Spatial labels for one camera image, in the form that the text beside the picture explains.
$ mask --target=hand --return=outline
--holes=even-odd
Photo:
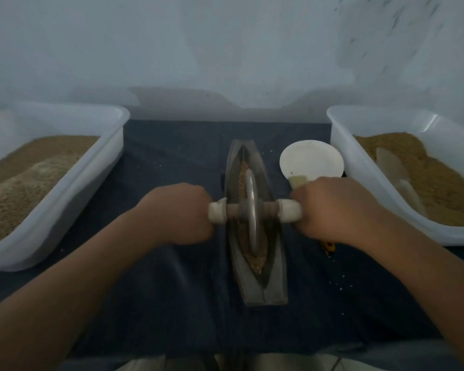
[[[208,220],[210,202],[201,186],[178,183],[157,187],[130,211],[131,221],[140,233],[156,237],[158,244],[199,243],[213,235]]]
[[[321,177],[291,193],[303,210],[297,224],[304,235],[361,248],[386,210],[358,182],[350,178]]]

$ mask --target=dark blue cloth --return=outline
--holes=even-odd
[[[0,273],[0,301],[79,247],[154,187],[202,185],[223,196],[233,139],[253,139],[274,195],[288,197],[278,166],[302,139],[329,142],[329,124],[129,121],[124,155],[49,258]],[[313,353],[346,344],[439,338],[402,284],[344,245],[327,257],[317,242],[284,226],[289,304],[246,307],[231,272],[225,231],[193,247],[168,246],[140,260],[112,289],[72,357],[138,358],[166,353]],[[451,248],[464,259],[464,248]]]

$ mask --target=white wall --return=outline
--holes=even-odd
[[[464,123],[464,0],[0,0],[0,103],[320,122],[340,103]]]

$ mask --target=white plastic tub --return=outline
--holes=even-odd
[[[0,241],[0,270],[19,271],[45,259],[122,154],[125,108],[18,102],[0,109],[0,159],[25,143],[54,135],[100,136],[24,221]]]
[[[435,223],[415,212],[390,184],[353,135],[370,137],[406,131],[423,142],[427,154],[464,177],[464,128],[426,110],[338,105],[328,109],[331,144],[344,157],[345,172],[378,201],[445,246],[464,245],[464,227]]]

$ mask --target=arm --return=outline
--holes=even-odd
[[[395,275],[464,363],[464,261],[378,204],[356,181],[322,178],[291,195],[308,237],[350,244]]]
[[[72,254],[0,303],[0,369],[53,369],[68,354],[117,279],[165,243],[209,238],[209,195],[159,187]]]

